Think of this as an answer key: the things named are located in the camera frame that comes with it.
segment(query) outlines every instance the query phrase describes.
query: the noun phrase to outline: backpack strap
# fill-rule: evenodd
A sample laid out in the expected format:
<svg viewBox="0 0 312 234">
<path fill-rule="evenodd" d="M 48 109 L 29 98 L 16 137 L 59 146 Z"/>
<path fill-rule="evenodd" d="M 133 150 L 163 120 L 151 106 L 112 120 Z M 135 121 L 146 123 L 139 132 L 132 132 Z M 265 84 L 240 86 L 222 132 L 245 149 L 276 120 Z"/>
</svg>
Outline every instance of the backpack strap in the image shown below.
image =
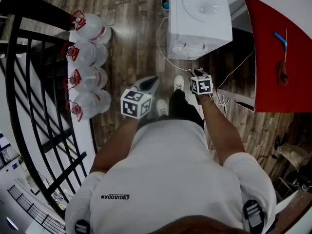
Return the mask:
<svg viewBox="0 0 312 234">
<path fill-rule="evenodd" d="M 75 224 L 76 234 L 93 234 L 93 231 L 90 228 L 90 224 L 84 220 L 78 220 Z"/>
<path fill-rule="evenodd" d="M 261 234 L 265 224 L 265 213 L 255 199 L 250 199 L 242 192 L 243 198 L 243 225 L 246 231 L 252 234 Z"/>
</svg>

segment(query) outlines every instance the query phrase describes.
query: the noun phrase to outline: black pants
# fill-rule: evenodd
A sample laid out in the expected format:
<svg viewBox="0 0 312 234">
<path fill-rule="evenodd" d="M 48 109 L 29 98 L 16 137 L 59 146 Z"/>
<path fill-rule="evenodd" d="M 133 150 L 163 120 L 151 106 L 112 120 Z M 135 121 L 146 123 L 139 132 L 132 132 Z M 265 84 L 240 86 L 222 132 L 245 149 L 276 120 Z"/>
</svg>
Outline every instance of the black pants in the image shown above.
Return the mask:
<svg viewBox="0 0 312 234">
<path fill-rule="evenodd" d="M 167 120 L 167 119 L 184 119 L 190 120 L 198 124 L 202 129 L 204 129 L 204 121 L 200 117 L 198 111 L 193 105 L 190 105 L 185 99 L 185 93 L 182 90 L 175 90 L 169 101 L 169 115 L 161 116 L 159 119 L 150 119 L 143 121 L 143 124 L 147 125 L 152 122 Z"/>
</svg>

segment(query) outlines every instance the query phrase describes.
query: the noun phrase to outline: shoe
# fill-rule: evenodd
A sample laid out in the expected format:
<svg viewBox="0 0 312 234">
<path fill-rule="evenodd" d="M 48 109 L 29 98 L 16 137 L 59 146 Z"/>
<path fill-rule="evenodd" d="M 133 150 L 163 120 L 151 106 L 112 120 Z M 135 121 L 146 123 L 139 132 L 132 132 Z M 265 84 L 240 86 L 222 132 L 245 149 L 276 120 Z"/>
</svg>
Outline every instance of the shoe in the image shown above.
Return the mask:
<svg viewBox="0 0 312 234">
<path fill-rule="evenodd" d="M 176 76 L 174 79 L 174 91 L 180 89 L 180 90 L 184 90 L 184 79 L 182 76 Z"/>
<path fill-rule="evenodd" d="M 157 106 L 156 107 L 157 107 L 157 111 L 158 111 L 159 117 L 163 116 L 163 115 L 169 115 L 168 114 L 168 105 L 167 105 L 167 103 L 163 99 L 159 99 L 157 101 Z"/>
</svg>

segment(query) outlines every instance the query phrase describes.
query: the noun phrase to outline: window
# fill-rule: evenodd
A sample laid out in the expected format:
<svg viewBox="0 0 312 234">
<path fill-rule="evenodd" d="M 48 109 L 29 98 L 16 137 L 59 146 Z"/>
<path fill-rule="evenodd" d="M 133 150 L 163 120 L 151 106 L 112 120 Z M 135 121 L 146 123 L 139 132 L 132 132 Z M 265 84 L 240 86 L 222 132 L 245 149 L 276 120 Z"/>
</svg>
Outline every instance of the window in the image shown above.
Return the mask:
<svg viewBox="0 0 312 234">
<path fill-rule="evenodd" d="M 19 156 L 3 134 L 0 134 L 0 169 Z"/>
</svg>

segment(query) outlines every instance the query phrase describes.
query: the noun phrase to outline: sleeve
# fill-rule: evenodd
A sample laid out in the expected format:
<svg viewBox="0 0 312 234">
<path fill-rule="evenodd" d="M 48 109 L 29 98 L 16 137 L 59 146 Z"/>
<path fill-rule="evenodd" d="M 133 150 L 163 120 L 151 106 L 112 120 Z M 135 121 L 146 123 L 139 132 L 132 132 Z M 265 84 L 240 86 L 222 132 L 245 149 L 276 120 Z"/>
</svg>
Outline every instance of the sleeve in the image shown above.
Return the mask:
<svg viewBox="0 0 312 234">
<path fill-rule="evenodd" d="M 84 220 L 90 226 L 90 201 L 93 191 L 102 180 L 105 173 L 94 172 L 89 174 L 83 181 L 79 190 L 69 201 L 65 212 L 66 233 L 75 234 L 77 221 Z"/>
<path fill-rule="evenodd" d="M 275 220 L 276 194 L 272 182 L 255 158 L 248 153 L 236 153 L 226 159 L 223 167 L 233 171 L 242 192 L 255 198 L 266 213 L 265 233 Z"/>
</svg>

